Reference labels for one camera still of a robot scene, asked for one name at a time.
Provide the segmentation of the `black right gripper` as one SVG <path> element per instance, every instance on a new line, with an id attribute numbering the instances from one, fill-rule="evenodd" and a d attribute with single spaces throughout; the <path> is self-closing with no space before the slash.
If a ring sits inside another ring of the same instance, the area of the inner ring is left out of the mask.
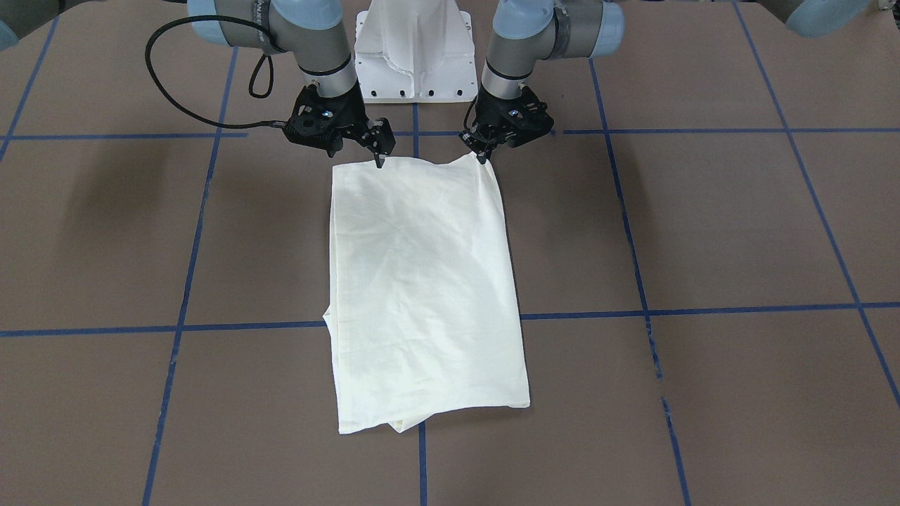
<path id="1" fill-rule="evenodd" d="M 369 119 L 366 115 L 359 84 L 336 97 L 322 96 L 315 84 L 303 87 L 283 126 L 283 134 L 287 141 L 318 148 L 329 157 L 342 150 L 344 140 L 356 141 L 372 153 L 379 169 L 396 146 L 390 121 L 386 117 Z"/>

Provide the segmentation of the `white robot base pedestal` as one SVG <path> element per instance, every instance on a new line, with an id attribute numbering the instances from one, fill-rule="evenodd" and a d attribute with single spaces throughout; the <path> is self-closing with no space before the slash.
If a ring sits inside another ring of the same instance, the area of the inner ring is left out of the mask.
<path id="1" fill-rule="evenodd" d="M 364 102 L 463 103 L 479 84 L 472 18 L 456 1 L 373 1 L 356 15 Z"/>

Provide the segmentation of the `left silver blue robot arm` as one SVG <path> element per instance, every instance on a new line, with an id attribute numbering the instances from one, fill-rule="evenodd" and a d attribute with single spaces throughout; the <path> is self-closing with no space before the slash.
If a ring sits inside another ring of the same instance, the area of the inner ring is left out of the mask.
<path id="1" fill-rule="evenodd" d="M 611 55 L 625 31 L 626 16 L 614 2 L 498 2 L 460 140 L 486 164 L 498 147 L 517 148 L 550 134 L 548 105 L 528 84 L 537 62 Z"/>

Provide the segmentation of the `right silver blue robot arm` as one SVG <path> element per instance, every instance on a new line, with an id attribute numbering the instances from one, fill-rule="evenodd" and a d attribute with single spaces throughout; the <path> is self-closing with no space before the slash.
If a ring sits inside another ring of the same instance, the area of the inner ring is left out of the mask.
<path id="1" fill-rule="evenodd" d="M 290 142 L 329 157 L 351 140 L 382 167 L 396 145 L 388 119 L 371 119 L 338 1 L 188 1 L 200 38 L 229 47 L 292 54 L 304 86 L 290 117 L 273 119 Z"/>

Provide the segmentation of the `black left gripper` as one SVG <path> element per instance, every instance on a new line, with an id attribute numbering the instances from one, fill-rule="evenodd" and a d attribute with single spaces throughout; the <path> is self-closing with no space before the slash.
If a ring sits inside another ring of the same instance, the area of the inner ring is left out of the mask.
<path id="1" fill-rule="evenodd" d="M 486 164 L 499 146 L 520 147 L 550 134 L 554 127 L 547 104 L 526 84 L 520 87 L 520 96 L 511 99 L 493 96 L 481 85 L 472 104 L 475 121 L 459 138 L 480 164 Z"/>

